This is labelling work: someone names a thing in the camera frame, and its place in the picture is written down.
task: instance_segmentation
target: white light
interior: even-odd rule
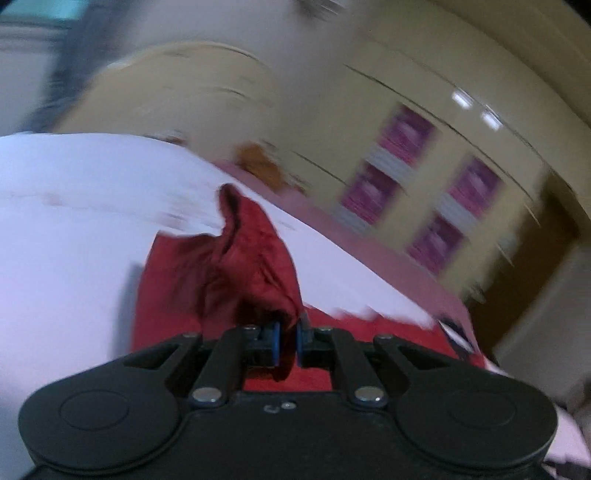
[[[503,126],[503,124],[499,120],[499,118],[490,110],[484,110],[482,112],[482,115],[480,116],[480,118],[482,118],[484,123],[486,123],[494,131],[497,131],[498,129],[500,129]]]
[[[472,100],[470,95],[468,95],[466,92],[463,92],[462,90],[455,90],[452,93],[452,99],[464,110],[468,110],[472,108],[472,105],[474,105],[474,100]]]

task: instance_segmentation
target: red fabric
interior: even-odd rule
[[[292,368],[292,327],[304,307],[287,247],[261,207],[232,185],[220,188],[219,207],[226,222],[221,236],[156,236],[139,285],[132,349],[184,332],[216,339],[236,325],[265,323],[270,313],[282,312],[281,368],[273,378],[257,371],[244,389],[331,390],[328,372]],[[337,320],[316,309],[308,314],[313,326],[345,328],[357,340],[370,342],[379,333],[391,333],[457,358],[438,327],[424,330],[381,316],[370,322],[354,316]],[[481,355],[471,360],[484,366]]]
[[[216,339],[277,311],[283,337],[293,337],[304,307],[287,247],[261,207],[233,185],[220,188],[219,207],[221,236],[156,236],[139,284],[133,350],[189,331]]]

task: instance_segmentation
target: purple poster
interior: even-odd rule
[[[433,124],[403,106],[382,131],[378,144],[407,165],[414,165],[434,130]]]
[[[439,275],[460,246],[464,234],[450,222],[437,215],[407,254],[434,275]]]
[[[375,224],[396,192],[398,183],[366,161],[345,193],[341,205],[368,225]]]
[[[472,157],[448,193],[468,212],[480,218],[491,205],[500,184],[501,179],[495,172],[482,160]]]

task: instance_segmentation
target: beige headboard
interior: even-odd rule
[[[207,160],[266,138],[278,85],[247,52],[211,42],[150,48],[100,72],[54,132],[158,135],[177,131]]]

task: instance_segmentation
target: brown door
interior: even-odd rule
[[[504,262],[484,294],[469,306],[476,338],[487,355],[527,310],[579,236],[572,218],[552,197],[544,201],[540,224],[526,220],[513,266]]]

